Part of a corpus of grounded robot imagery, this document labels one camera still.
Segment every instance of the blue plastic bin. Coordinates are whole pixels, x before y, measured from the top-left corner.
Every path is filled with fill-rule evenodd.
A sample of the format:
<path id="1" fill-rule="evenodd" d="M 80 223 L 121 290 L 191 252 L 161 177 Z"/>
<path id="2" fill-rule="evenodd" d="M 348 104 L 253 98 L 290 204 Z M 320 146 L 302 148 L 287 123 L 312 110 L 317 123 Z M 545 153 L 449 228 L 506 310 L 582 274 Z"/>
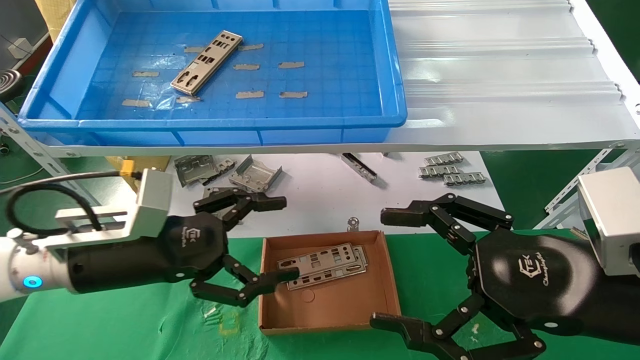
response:
<path id="1" fill-rule="evenodd" d="M 178 101 L 170 83 L 197 55 L 186 48 L 223 29 L 264 47 L 236 51 L 200 102 Z M 382 142 L 405 120 L 387 0 L 78 0 L 19 115 L 56 143 L 100 146 Z"/>

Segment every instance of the brown cardboard tray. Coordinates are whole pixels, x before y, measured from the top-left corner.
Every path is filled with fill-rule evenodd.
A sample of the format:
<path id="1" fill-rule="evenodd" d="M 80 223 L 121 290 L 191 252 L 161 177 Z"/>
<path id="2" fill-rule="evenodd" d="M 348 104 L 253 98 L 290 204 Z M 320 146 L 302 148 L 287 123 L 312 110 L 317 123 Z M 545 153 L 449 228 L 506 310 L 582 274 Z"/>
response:
<path id="1" fill-rule="evenodd" d="M 265 238 L 261 272 L 278 270 L 278 260 L 349 242 L 363 245 L 367 272 L 294 291 L 279 284 L 275 293 L 259 299 L 258 326 L 264 334 L 369 329 L 373 312 L 400 315 L 387 241 L 381 231 Z"/>

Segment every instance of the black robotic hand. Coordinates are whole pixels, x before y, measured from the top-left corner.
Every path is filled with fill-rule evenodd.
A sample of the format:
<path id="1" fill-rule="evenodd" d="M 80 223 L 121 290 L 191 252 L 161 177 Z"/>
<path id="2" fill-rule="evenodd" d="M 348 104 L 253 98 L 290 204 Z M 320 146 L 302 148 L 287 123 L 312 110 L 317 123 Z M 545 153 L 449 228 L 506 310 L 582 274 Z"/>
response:
<path id="1" fill-rule="evenodd" d="M 193 279 L 189 286 L 195 297 L 245 307 L 300 274 L 297 268 L 253 273 L 229 254 L 227 231 L 251 210 L 279 210 L 286 205 L 285 197 L 220 188 L 193 204 L 196 215 L 168 217 L 157 238 L 69 248 L 70 280 L 78 293 L 88 293 Z M 233 208 L 222 219 L 212 214 L 229 206 Z M 235 290 L 205 282 L 223 268 L 244 287 Z"/>
<path id="2" fill-rule="evenodd" d="M 491 231 L 481 241 L 454 218 Z M 437 324 L 374 313 L 371 327 L 399 333 L 412 350 L 439 359 L 533 359 L 546 344 L 531 329 L 640 345 L 640 279 L 606 276 L 586 241 L 510 231 L 513 217 L 478 202 L 446 194 L 383 209 L 385 225 L 429 225 L 460 254 L 469 255 L 471 296 Z M 516 340 L 465 350 L 452 339 L 479 312 Z"/>

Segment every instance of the green mat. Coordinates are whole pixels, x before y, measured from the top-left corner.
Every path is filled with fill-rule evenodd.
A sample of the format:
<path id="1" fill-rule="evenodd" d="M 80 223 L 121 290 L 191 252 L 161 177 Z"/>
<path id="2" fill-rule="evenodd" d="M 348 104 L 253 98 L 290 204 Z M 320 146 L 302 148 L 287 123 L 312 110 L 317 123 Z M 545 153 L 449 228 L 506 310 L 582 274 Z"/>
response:
<path id="1" fill-rule="evenodd" d="M 437 235 L 387 239 L 404 315 L 437 322 L 468 296 L 466 258 Z M 231 253 L 254 271 L 260 267 L 261 248 L 258 238 L 230 241 Z M 228 274 L 218 274 L 214 280 L 232 283 Z M 539 359 L 640 359 L 640 347 L 581 337 L 541 337 L 548 350 Z M 464 347 L 512 339 L 483 315 L 456 335 Z M 87 295 L 66 290 L 36 293 L 0 347 L 0 359 L 6 360 L 361 358 L 434 359 L 405 349 L 399 335 L 383 331 L 268 338 L 257 328 L 257 301 L 240 309 L 194 299 L 187 281 Z"/>

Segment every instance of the blue indicator light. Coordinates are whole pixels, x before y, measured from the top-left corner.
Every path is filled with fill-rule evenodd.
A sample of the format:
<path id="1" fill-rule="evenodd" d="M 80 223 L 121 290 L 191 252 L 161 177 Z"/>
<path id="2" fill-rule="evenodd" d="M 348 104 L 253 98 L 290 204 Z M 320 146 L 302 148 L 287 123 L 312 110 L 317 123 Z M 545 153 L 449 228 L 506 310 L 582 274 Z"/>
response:
<path id="1" fill-rule="evenodd" d="M 22 284 L 29 289 L 35 289 L 42 286 L 42 279 L 37 276 L 27 276 L 22 281 Z"/>

